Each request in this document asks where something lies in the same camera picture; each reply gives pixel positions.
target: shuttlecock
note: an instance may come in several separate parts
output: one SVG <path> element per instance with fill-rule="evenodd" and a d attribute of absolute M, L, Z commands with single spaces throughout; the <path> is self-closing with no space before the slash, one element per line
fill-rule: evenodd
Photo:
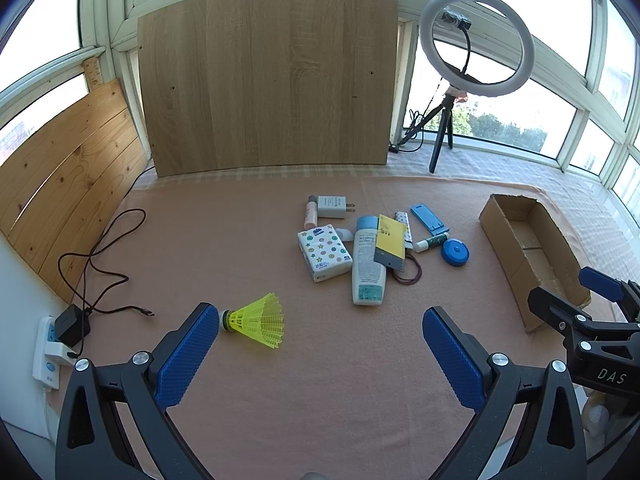
<path fill-rule="evenodd" d="M 282 305 L 272 292 L 239 310 L 225 310 L 221 320 L 227 332 L 239 332 L 271 348 L 282 342 Z"/>

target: open cardboard box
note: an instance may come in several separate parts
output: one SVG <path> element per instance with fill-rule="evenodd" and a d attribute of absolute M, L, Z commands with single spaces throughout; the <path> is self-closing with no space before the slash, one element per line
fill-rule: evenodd
<path fill-rule="evenodd" d="M 578 281 L 578 260 L 540 202 L 492 194 L 480 213 L 480 225 L 507 275 L 527 333 L 544 324 L 527 304 L 529 292 L 539 285 L 578 308 L 590 303 L 589 289 Z"/>

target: blue gripper pad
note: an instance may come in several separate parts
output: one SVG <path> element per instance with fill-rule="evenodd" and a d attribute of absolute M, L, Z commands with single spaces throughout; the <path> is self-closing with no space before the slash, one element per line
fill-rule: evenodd
<path fill-rule="evenodd" d="M 578 273 L 578 280 L 582 286 L 614 303 L 622 301 L 625 297 L 625 292 L 618 280 L 591 267 L 583 267 Z"/>
<path fill-rule="evenodd" d="M 175 406 L 182 400 L 200 363 L 218 335 L 219 325 L 218 310 L 209 305 L 160 368 L 154 399 L 161 410 Z"/>
<path fill-rule="evenodd" d="M 422 335 L 460 404 L 477 413 L 485 401 L 482 374 L 433 308 L 424 313 Z"/>

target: black power adapter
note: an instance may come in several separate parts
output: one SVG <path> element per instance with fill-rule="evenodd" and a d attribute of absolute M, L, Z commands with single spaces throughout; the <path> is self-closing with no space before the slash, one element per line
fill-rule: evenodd
<path fill-rule="evenodd" d="M 83 331 L 84 336 L 91 332 L 88 319 L 89 312 L 89 310 L 86 310 L 83 316 L 82 310 L 73 303 L 70 304 L 65 311 L 56 318 L 54 323 L 56 339 L 70 348 L 77 345 L 82 339 Z"/>

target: power strip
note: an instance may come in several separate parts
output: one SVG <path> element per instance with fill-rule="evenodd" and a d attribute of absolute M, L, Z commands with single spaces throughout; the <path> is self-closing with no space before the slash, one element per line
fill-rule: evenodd
<path fill-rule="evenodd" d="M 43 317 L 38 322 L 38 335 L 33 355 L 33 378 L 45 388 L 60 387 L 60 366 L 73 366 L 76 360 L 67 355 L 72 349 L 56 341 L 54 318 Z"/>

